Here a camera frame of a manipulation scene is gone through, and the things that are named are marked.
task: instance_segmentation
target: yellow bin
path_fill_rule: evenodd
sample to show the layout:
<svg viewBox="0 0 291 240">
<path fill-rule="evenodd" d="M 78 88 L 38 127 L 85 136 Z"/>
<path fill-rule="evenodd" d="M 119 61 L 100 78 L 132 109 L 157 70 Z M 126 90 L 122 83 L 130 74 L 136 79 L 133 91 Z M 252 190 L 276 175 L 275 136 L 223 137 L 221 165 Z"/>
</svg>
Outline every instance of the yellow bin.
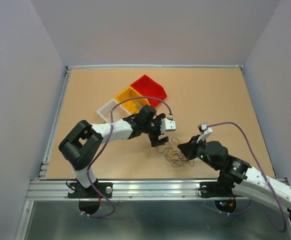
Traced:
<svg viewBox="0 0 291 240">
<path fill-rule="evenodd" d="M 114 97 L 119 103 L 135 97 L 142 97 L 133 87 L 129 86 L 123 92 L 119 93 Z M 131 114 L 137 114 L 144 105 L 150 105 L 148 99 L 140 98 L 135 100 L 126 101 L 121 104 L 125 109 L 127 109 Z"/>
</svg>

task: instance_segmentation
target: wooden table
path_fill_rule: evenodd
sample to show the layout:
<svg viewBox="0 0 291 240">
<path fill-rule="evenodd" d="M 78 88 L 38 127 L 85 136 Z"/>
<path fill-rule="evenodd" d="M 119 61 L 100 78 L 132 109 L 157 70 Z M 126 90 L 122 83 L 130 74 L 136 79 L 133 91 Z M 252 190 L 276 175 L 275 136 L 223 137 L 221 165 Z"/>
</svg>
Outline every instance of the wooden table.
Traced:
<svg viewBox="0 0 291 240">
<path fill-rule="evenodd" d="M 245 131 L 265 173 L 274 177 L 264 139 L 238 68 L 119 68 L 73 69 L 67 86 L 50 155 L 47 179 L 74 179 L 72 167 L 58 150 L 59 143 L 81 120 L 103 121 L 97 109 L 142 75 L 161 84 L 172 109 L 177 130 L 167 134 L 188 142 L 199 134 L 198 125 L 232 121 Z M 163 104 L 158 113 L 168 113 Z M 220 141 L 229 153 L 257 167 L 245 139 L 232 125 L 216 126 L 209 140 Z M 217 178 L 219 172 L 196 159 L 194 166 L 172 167 L 162 153 L 151 148 L 147 135 L 111 142 L 93 164 L 100 179 Z"/>
</svg>

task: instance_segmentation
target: metal frame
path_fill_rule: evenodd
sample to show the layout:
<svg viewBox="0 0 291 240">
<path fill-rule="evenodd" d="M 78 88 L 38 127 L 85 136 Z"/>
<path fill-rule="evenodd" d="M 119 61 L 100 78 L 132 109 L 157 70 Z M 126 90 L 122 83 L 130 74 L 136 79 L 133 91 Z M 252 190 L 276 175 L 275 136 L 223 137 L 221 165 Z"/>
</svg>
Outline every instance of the metal frame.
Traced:
<svg viewBox="0 0 291 240">
<path fill-rule="evenodd" d="M 31 181 L 27 191 L 24 208 L 20 223 L 16 233 L 16 240 L 24 240 L 26 237 L 29 221 L 31 218 L 34 201 L 77 201 L 68 198 L 68 187 L 64 180 L 47 181 L 46 172 L 51 156 L 52 145 L 55 139 L 55 132 L 58 127 L 61 109 L 64 102 L 65 93 L 68 87 L 72 69 L 93 69 L 93 68 L 240 68 L 243 65 L 90 65 L 90 66 L 70 66 L 67 68 L 64 84 L 58 108 L 54 117 L 52 130 L 48 139 L 47 148 L 42 160 L 42 166 L 37 180 Z M 198 196 L 198 188 L 201 182 L 216 181 L 216 179 L 149 179 L 149 180 L 116 180 L 104 179 L 100 182 L 112 182 L 113 192 L 111 200 L 117 201 L 183 201 L 183 200 L 206 200 Z"/>
</svg>

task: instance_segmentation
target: wall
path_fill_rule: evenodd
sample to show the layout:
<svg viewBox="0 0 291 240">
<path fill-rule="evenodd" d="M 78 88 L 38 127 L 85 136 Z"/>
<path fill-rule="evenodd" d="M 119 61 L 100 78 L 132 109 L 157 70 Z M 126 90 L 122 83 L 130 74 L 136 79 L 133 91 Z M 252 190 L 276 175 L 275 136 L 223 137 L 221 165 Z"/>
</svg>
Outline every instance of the wall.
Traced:
<svg viewBox="0 0 291 240">
<path fill-rule="evenodd" d="M 0 240 L 15 237 L 64 74 L 30 0 L 0 0 Z"/>
<path fill-rule="evenodd" d="M 282 0 L 243 69 L 279 177 L 291 183 L 291 0 Z"/>
<path fill-rule="evenodd" d="M 243 64 L 280 0 L 32 0 L 67 66 Z"/>
</svg>

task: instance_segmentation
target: plastic bin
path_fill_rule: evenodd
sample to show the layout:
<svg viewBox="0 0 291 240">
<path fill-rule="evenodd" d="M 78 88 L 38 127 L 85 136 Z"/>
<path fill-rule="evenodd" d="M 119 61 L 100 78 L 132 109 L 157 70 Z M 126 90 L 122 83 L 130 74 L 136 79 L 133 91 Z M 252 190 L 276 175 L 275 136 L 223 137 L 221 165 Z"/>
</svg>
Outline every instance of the plastic bin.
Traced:
<svg viewBox="0 0 291 240">
<path fill-rule="evenodd" d="M 115 96 L 114 99 L 120 103 L 124 100 L 135 97 L 142 97 L 142 95 L 133 89 L 133 87 L 129 86 L 123 92 Z M 142 108 L 144 105 L 150 105 L 146 98 L 130 100 L 121 104 L 121 106 L 123 106 L 130 114 L 137 114 L 140 111 L 140 108 Z"/>
<path fill-rule="evenodd" d="M 143 75 L 130 86 L 142 96 L 156 97 L 162 100 L 167 98 L 165 89 L 147 75 Z M 148 101 L 152 107 L 156 107 L 160 103 L 155 99 L 148 99 Z"/>
<path fill-rule="evenodd" d="M 103 105 L 96 111 L 105 123 L 111 122 L 110 111 L 116 104 L 118 104 L 118 102 L 112 98 L 110 101 L 108 101 L 105 105 Z M 120 119 L 126 118 L 130 115 L 131 113 L 127 109 L 119 105 L 113 111 L 113 121 L 119 121 Z"/>
</svg>

